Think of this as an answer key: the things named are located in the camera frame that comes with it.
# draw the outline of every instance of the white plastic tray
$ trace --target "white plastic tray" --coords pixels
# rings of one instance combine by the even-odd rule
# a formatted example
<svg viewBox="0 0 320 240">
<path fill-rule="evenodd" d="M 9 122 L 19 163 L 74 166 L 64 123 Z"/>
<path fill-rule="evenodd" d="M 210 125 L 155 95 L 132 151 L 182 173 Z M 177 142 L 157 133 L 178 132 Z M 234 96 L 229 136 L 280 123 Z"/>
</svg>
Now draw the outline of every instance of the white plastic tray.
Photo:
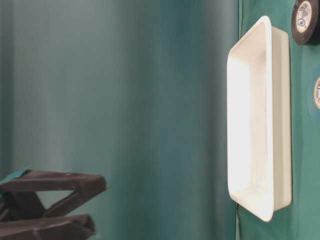
<svg viewBox="0 0 320 240">
<path fill-rule="evenodd" d="M 261 17 L 227 60 L 230 197 L 263 221 L 292 201 L 289 36 Z"/>
</svg>

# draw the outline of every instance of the black clamp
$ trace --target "black clamp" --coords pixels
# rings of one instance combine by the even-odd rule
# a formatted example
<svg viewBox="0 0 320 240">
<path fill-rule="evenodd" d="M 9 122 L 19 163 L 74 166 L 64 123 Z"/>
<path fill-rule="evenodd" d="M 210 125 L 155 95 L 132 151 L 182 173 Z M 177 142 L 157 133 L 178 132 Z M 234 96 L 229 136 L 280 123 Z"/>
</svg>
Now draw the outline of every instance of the black clamp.
<svg viewBox="0 0 320 240">
<path fill-rule="evenodd" d="M 28 170 L 0 184 L 0 240 L 86 240 L 89 215 L 64 216 L 107 189 L 101 175 Z M 73 191 L 45 209 L 36 192 Z"/>
</svg>

